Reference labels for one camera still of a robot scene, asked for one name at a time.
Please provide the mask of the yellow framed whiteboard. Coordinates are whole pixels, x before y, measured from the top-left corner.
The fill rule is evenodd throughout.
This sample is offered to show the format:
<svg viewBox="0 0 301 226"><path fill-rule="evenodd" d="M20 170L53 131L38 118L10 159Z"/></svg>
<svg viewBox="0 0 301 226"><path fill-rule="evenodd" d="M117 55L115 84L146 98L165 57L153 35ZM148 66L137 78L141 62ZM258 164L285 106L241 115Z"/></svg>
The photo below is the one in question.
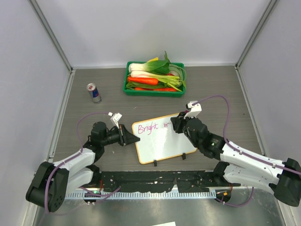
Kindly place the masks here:
<svg viewBox="0 0 301 226"><path fill-rule="evenodd" d="M175 113L132 124L133 134L140 138L135 146L141 164L196 152L197 149L184 134L174 132L171 118L177 115Z"/></svg>

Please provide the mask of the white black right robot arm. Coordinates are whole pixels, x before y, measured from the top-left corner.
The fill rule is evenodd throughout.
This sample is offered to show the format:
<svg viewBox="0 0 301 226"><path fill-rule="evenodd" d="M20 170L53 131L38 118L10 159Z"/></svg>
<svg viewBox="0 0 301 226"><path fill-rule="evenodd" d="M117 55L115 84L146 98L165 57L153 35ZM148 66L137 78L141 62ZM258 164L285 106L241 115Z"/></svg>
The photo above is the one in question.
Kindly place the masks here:
<svg viewBox="0 0 301 226"><path fill-rule="evenodd" d="M282 203L297 207L301 201L301 166L292 159L273 159L248 151L228 139L211 133L198 118L185 112L171 118L175 133L184 134L205 157L218 160L213 182L259 188Z"/></svg>

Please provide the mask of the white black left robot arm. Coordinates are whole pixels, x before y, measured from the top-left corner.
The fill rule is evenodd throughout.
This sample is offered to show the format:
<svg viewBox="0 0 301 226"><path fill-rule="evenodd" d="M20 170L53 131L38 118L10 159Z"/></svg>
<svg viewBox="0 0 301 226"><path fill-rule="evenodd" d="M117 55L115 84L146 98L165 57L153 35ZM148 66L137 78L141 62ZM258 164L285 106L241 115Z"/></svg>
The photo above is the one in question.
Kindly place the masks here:
<svg viewBox="0 0 301 226"><path fill-rule="evenodd" d="M104 122L94 123L82 149L61 161L40 164L25 199L48 212L56 212L65 196L77 188L99 185L101 174L94 163L104 154L105 146L114 143L127 146L139 141L140 138L130 133L123 124L108 129Z"/></svg>

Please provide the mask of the white green leek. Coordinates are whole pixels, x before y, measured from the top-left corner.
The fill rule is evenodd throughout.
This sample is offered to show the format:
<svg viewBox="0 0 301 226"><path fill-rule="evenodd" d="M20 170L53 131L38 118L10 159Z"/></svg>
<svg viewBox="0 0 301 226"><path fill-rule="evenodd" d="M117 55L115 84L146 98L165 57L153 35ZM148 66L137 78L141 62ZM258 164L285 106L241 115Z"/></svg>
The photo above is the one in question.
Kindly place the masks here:
<svg viewBox="0 0 301 226"><path fill-rule="evenodd" d="M183 76L174 75L174 74L155 74L145 71L133 71L129 73L128 76L131 77L142 77L142 78L156 78L158 79L158 85L167 85L171 88L179 88L181 85L186 85L185 79Z"/></svg>

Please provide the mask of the green plastic vegetable tray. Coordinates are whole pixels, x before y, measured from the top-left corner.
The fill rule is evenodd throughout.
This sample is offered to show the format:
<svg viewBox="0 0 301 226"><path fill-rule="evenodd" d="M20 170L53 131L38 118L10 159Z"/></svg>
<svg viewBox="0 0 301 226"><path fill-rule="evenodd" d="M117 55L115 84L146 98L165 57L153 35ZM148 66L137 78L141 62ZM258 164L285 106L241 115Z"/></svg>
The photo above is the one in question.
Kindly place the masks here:
<svg viewBox="0 0 301 226"><path fill-rule="evenodd" d="M124 81L123 91L130 96L152 96L152 97L181 97L186 92L186 85L179 87L180 91L160 91L146 88L146 90L136 90L134 86L127 87L127 76Z"/></svg>

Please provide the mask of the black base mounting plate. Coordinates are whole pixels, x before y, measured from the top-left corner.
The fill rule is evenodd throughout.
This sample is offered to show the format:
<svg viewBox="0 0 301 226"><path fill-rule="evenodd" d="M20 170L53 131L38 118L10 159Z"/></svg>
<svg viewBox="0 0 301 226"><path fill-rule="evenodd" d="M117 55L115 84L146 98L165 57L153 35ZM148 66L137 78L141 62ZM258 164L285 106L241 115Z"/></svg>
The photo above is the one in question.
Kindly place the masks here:
<svg viewBox="0 0 301 226"><path fill-rule="evenodd" d="M241 186L219 178L212 171L103 171L95 182L84 188L102 188L113 192L119 188L124 193L163 193L177 186L180 193L206 192L210 187Z"/></svg>

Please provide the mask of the orange carrot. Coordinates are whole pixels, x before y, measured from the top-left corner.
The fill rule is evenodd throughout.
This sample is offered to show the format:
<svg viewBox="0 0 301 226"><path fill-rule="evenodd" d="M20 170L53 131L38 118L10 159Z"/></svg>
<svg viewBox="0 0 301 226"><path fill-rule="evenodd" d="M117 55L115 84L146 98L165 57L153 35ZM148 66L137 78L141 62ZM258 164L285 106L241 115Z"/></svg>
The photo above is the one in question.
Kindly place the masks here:
<svg viewBox="0 0 301 226"><path fill-rule="evenodd" d="M158 79L156 78L142 78L142 77L127 77L128 82L136 82L136 83L141 83L141 84L147 84L147 85L158 85Z"/></svg>

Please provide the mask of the green bok choy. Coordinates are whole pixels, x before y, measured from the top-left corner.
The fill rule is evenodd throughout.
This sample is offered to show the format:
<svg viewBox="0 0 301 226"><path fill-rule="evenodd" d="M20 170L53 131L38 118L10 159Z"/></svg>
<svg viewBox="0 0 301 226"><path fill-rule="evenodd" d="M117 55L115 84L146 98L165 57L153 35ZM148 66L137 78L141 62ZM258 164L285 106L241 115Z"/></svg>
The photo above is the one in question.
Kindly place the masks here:
<svg viewBox="0 0 301 226"><path fill-rule="evenodd" d="M153 60L145 63L131 63L128 66L128 71L145 71L155 74L168 74L170 72L169 65L170 60L168 58L167 52L165 51L164 60Z"/></svg>

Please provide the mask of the red bull drink can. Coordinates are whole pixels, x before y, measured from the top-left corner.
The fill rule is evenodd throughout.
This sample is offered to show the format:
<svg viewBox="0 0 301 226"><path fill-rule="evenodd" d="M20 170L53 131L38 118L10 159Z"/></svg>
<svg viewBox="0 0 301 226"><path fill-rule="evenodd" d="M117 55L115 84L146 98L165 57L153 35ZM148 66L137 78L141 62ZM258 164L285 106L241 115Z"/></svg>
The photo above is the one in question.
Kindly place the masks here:
<svg viewBox="0 0 301 226"><path fill-rule="evenodd" d="M94 83L90 83L87 85L87 91L89 92L94 103L101 102L101 97L98 92L98 89Z"/></svg>

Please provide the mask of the white paper sheet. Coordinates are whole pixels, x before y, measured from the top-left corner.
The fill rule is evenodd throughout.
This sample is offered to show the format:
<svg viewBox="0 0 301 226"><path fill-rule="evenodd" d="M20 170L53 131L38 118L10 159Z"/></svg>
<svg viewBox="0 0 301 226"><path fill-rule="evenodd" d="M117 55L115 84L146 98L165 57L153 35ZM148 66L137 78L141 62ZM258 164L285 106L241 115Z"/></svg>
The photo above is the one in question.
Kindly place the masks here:
<svg viewBox="0 0 301 226"><path fill-rule="evenodd" d="M167 222L167 223L158 224L157 226L176 226L176 223L175 222Z"/></svg>

